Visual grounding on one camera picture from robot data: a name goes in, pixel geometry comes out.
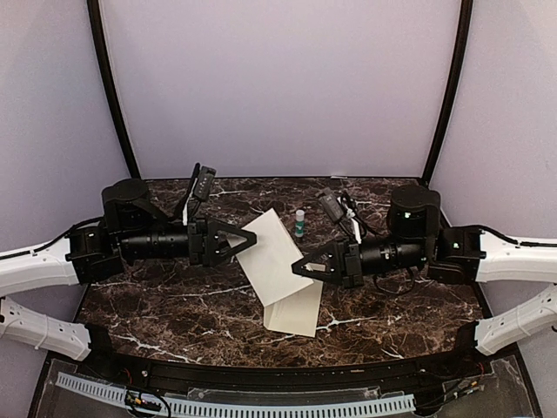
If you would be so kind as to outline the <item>green white glue stick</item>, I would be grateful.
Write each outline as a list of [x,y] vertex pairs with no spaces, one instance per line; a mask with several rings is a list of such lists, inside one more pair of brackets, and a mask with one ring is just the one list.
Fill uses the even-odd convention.
[[301,238],[304,236],[305,231],[305,211],[298,209],[295,212],[295,236]]

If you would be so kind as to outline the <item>spare white paper sheet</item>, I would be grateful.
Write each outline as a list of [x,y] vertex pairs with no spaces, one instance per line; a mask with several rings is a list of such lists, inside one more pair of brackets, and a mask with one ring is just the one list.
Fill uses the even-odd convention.
[[313,283],[312,279],[292,272],[292,264],[302,254],[274,209],[258,216],[245,230],[257,235],[257,243],[236,258],[264,307]]

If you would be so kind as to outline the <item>black left corner frame post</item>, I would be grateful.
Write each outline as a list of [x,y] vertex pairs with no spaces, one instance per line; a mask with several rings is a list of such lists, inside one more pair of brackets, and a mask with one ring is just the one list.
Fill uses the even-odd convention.
[[97,67],[99,69],[111,120],[117,135],[119,148],[129,176],[133,179],[140,179],[141,173],[124,121],[124,114],[120,105],[116,82],[111,68],[108,44],[104,32],[101,2],[98,0],[87,0],[86,6],[91,27],[91,37],[97,57]]

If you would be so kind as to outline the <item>cream paper envelope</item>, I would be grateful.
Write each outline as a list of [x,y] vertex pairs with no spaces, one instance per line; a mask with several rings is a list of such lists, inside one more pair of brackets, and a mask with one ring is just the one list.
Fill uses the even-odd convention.
[[264,327],[273,332],[314,338],[317,329],[323,283],[310,286],[264,309]]

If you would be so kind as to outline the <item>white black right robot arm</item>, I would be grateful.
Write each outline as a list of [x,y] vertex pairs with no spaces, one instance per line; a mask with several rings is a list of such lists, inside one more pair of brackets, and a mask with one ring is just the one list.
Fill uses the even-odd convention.
[[476,366],[478,353],[502,348],[556,327],[556,243],[550,239],[514,238],[488,226],[444,227],[440,194],[421,185],[403,185],[391,193],[388,234],[369,232],[334,239],[292,264],[292,272],[344,288],[360,287],[366,276],[426,270],[429,279],[447,285],[499,280],[546,282],[533,298],[488,319],[460,327],[456,349],[444,369],[461,378]]

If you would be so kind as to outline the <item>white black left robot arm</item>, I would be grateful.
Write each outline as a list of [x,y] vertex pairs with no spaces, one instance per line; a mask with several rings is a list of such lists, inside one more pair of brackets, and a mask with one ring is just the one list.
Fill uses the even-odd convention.
[[199,217],[181,199],[168,215],[151,200],[148,185],[126,179],[103,189],[104,214],[55,239],[1,255],[1,335],[87,361],[105,380],[123,372],[104,327],[66,322],[15,302],[15,293],[54,286],[89,285],[124,272],[137,260],[188,260],[216,266],[254,246],[257,236],[211,217]]

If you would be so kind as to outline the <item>black corner frame post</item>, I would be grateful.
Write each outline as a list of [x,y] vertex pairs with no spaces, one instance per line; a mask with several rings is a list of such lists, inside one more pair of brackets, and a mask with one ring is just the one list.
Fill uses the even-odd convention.
[[108,44],[104,32],[101,2],[98,0],[87,0],[86,6],[91,27],[91,37],[97,57],[97,67],[99,69],[111,120],[117,135],[119,148],[129,176],[133,179],[140,179],[141,173],[124,121],[124,114],[120,105],[116,82],[111,68]]
[[472,22],[472,14],[473,0],[462,0],[460,2],[460,13],[455,35],[452,59],[446,81],[446,88],[440,107],[438,121],[434,130],[432,143],[426,158],[423,172],[420,177],[420,183],[425,187],[429,187],[432,182],[452,115],[453,105],[455,103],[457,91],[459,88],[460,75],[465,61],[467,41]]

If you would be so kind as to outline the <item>black front table rail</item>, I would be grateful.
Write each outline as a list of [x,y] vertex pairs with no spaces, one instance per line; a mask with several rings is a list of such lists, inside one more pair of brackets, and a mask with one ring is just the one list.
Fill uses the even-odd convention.
[[480,358],[458,352],[339,367],[217,367],[126,354],[96,354],[85,364],[102,377],[173,393],[194,388],[263,392],[352,388],[435,391],[445,382],[484,375],[491,370]]

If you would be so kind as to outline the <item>black right corner frame post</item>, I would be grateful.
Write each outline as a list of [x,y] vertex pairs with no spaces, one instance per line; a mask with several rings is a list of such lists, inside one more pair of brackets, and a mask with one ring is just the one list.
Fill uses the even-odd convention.
[[446,81],[446,88],[440,107],[438,121],[434,130],[432,143],[426,158],[423,172],[420,177],[420,183],[425,187],[429,187],[432,182],[452,115],[453,105],[455,103],[457,91],[459,88],[460,75],[465,61],[467,41],[472,22],[472,14],[473,0],[462,0],[460,2],[460,13],[455,35],[452,59]]

